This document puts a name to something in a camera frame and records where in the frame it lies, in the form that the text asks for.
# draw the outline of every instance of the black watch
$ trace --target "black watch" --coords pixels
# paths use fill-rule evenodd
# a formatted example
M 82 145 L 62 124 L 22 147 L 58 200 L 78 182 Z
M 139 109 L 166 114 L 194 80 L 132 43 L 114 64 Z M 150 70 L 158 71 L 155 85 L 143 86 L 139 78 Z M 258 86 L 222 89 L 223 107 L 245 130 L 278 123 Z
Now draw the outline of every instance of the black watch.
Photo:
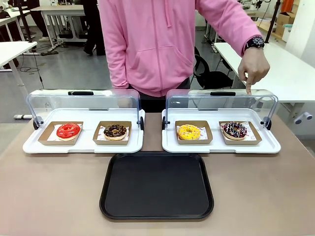
M 248 40 L 248 42 L 246 43 L 244 51 L 246 51 L 248 48 L 251 48 L 251 47 L 263 48 L 264 46 L 265 46 L 264 39 L 260 36 L 255 36 L 255 37 L 251 38 L 250 40 Z

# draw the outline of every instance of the black tray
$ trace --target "black tray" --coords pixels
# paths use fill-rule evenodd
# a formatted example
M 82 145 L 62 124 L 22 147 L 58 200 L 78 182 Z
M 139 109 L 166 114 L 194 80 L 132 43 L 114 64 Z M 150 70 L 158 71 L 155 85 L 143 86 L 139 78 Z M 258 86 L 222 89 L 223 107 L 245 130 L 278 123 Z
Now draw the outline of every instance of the black tray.
M 99 200 L 111 219 L 201 219 L 213 206 L 202 158 L 163 151 L 113 156 Z

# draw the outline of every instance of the donut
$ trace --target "donut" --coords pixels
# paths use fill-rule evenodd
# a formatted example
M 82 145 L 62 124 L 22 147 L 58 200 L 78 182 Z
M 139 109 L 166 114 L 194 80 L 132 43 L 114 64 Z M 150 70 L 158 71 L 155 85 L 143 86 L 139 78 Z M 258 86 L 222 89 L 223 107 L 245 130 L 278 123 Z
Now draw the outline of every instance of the donut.
M 224 124 L 223 134 L 232 140 L 243 140 L 247 135 L 247 128 L 239 122 L 231 121 Z
M 200 129 L 191 124 L 184 124 L 178 130 L 178 136 L 181 140 L 198 140 L 200 133 Z
M 73 140 L 80 132 L 80 129 L 80 126 L 74 123 L 63 124 L 57 129 L 57 136 L 63 141 Z
M 118 141 L 123 139 L 127 134 L 127 129 L 121 124 L 112 124 L 105 128 L 104 136 L 111 141 Z

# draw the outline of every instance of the hand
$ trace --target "hand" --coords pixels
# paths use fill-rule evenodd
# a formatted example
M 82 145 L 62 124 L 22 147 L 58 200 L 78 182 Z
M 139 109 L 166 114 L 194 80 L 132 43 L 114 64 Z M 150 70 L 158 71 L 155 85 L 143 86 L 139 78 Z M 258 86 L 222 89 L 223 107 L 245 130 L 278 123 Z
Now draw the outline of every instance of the hand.
M 248 48 L 238 67 L 241 80 L 246 81 L 246 92 L 251 95 L 252 85 L 264 78 L 270 69 L 270 65 L 264 55 L 262 48 Z

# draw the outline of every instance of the black pole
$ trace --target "black pole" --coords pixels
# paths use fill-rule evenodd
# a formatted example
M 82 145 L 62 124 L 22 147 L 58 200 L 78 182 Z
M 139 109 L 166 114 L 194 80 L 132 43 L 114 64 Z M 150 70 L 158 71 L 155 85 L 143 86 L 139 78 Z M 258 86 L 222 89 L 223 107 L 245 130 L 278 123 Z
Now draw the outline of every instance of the black pole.
M 278 12 L 280 3 L 281 3 L 281 1 L 277 0 L 276 7 L 275 7 L 275 12 L 274 12 L 274 15 L 272 16 L 272 20 L 270 22 L 270 27 L 269 27 L 269 30 L 268 30 L 268 33 L 267 33 L 267 37 L 266 37 L 265 43 L 268 43 L 268 41 L 269 41 L 269 38 L 270 38 L 270 35 L 271 35 L 271 32 L 272 32 L 272 28 L 274 27 L 274 24 L 275 24 L 275 21 L 276 21 L 276 16 L 277 16 L 277 12 Z
M 22 4 L 21 4 L 21 0 L 17 0 L 17 4 L 18 4 L 18 8 L 21 14 L 21 18 L 22 18 L 22 22 L 26 31 L 26 36 L 28 37 L 28 40 L 30 43 L 32 43 L 32 38 L 31 38 L 31 32 L 30 32 L 30 28 L 28 26 L 28 23 L 26 21 L 25 15 L 23 13 L 23 9 L 22 9 Z

